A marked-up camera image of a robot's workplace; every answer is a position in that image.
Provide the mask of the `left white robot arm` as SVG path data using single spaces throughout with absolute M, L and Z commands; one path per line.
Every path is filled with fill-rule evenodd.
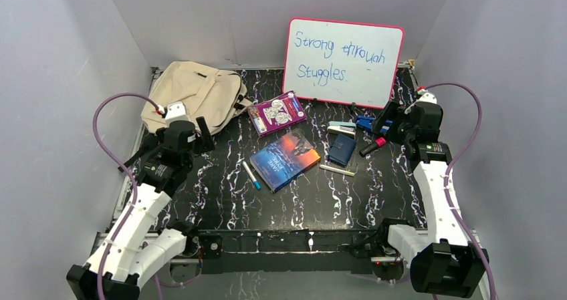
M 171 259 L 201 256 L 203 239 L 190 223 L 173 220 L 145 240 L 161 210 L 193 169 L 193 158 L 214 150 L 203 117 L 177 120 L 143 141 L 126 162 L 140 162 L 132 194 L 107 237 L 83 265 L 66 276 L 77 299 L 137 299 L 151 277 Z

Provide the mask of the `beige canvas backpack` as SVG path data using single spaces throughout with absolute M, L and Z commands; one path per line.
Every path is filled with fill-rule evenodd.
M 149 98 L 162 107 L 182 102 L 191 120 L 203 117 L 212 135 L 252 105 L 239 73 L 193 61 L 172 62 L 154 82 Z

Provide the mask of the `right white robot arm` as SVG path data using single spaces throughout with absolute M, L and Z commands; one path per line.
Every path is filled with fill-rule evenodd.
M 409 265 L 409 279 L 418 293 L 470 298 L 485 274 L 486 249 L 474 242 L 458 223 L 457 201 L 451 192 L 451 151 L 439 141 L 443 110 L 432 102 L 404 107 L 389 101 L 372 131 L 379 141 L 400 144 L 421 191 L 427 235 L 407 220 L 386 218 L 378 227 L 377 249 L 398 255 Z

